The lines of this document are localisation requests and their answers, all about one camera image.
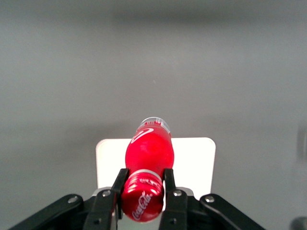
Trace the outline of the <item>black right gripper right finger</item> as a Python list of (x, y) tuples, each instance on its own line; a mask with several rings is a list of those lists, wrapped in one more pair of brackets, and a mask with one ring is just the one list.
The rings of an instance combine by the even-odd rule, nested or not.
[(262, 230), (260, 224), (217, 194), (197, 200), (175, 186), (174, 172), (164, 169), (166, 206), (160, 230)]

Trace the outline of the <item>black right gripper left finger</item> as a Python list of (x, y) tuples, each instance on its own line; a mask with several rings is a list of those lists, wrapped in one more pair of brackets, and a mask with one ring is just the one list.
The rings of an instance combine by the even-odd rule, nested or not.
[(11, 230), (116, 230), (122, 218), (120, 196), (129, 169), (120, 169), (109, 188), (95, 190), (84, 200), (69, 194), (17, 223)]

